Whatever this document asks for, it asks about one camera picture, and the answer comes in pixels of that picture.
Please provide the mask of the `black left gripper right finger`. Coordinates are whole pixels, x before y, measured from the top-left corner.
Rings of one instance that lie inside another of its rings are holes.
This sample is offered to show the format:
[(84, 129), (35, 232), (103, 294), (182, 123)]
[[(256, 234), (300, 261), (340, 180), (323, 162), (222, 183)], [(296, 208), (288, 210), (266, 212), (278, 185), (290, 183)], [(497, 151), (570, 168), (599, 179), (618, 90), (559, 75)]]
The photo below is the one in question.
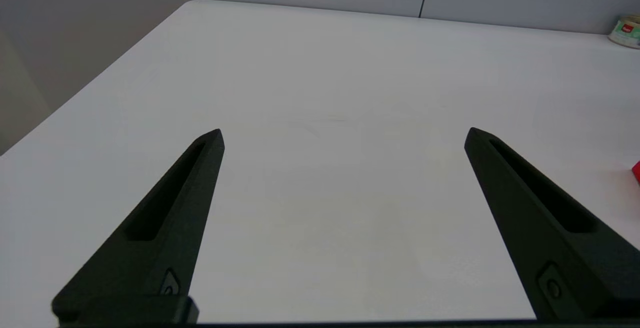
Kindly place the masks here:
[(537, 319), (638, 321), (638, 249), (497, 136), (464, 150)]

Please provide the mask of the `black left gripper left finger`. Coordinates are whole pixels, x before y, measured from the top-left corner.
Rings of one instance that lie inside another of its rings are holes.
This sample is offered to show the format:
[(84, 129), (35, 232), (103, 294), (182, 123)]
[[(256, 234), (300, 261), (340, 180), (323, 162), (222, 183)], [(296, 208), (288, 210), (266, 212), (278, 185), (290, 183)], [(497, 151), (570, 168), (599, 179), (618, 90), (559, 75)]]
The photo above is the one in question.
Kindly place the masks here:
[(195, 139), (52, 300), (80, 314), (99, 298), (188, 294), (225, 144), (215, 129)]

